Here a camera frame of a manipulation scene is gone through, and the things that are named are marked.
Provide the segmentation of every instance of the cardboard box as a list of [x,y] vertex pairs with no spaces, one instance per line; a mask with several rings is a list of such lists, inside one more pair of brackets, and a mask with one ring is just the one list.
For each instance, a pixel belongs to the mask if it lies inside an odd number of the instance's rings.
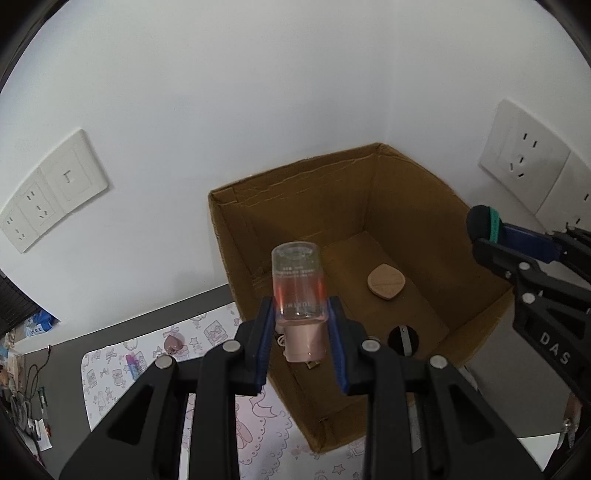
[[[302,160],[209,195],[230,287],[243,318],[272,295],[271,250],[294,240],[322,248],[328,295],[386,339],[396,325],[419,335],[418,358],[469,360],[512,301],[506,282],[477,265],[468,207],[436,176],[373,144]],[[387,263],[406,276],[392,300],[372,294],[369,273]],[[345,397],[332,360],[288,364],[273,342],[270,380],[310,447],[325,452],[365,434],[366,399]]]

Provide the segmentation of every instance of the pink object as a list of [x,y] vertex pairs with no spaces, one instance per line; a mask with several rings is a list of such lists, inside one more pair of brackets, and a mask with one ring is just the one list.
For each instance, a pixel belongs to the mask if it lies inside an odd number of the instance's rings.
[[275,330],[285,334],[288,362],[311,362],[326,354],[328,319],[324,274],[318,246],[290,242],[271,253]]
[[183,349],[183,343],[181,340],[176,338],[174,335],[169,335],[164,341],[164,351],[169,355],[174,355]]

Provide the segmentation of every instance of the white socket panel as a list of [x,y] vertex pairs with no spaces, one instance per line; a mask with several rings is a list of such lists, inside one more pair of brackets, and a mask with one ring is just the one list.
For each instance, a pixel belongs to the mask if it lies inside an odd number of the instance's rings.
[[535,216],[549,232],[591,230],[591,168],[574,152]]
[[564,167],[570,148],[510,100],[500,102],[480,165],[536,213]]
[[0,212],[0,229],[25,252],[75,208],[108,187],[82,130],[51,152]]

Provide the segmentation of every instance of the printed tablecloth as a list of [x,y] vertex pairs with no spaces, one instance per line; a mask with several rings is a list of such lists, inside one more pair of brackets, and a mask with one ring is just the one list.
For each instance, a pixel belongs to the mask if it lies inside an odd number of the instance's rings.
[[[185,346],[179,362],[203,356],[210,348],[233,338],[241,318],[231,303],[165,329],[87,353],[82,359],[82,387],[88,423],[101,418],[134,382],[125,355],[134,356],[143,372],[164,353],[170,334]],[[179,478],[188,476],[194,395],[189,397],[183,434]],[[273,387],[267,383],[257,397],[236,397],[236,442],[241,477],[245,480],[361,480],[365,440],[319,455],[310,450]]]

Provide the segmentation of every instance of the light switch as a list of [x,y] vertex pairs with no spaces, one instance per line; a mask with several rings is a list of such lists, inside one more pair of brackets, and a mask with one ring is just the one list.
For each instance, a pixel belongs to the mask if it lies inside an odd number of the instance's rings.
[[56,176],[56,183],[68,202],[74,201],[92,186],[74,149],[58,160],[55,169],[63,172]]
[[41,163],[40,170],[66,213],[108,186],[82,130],[51,152]]

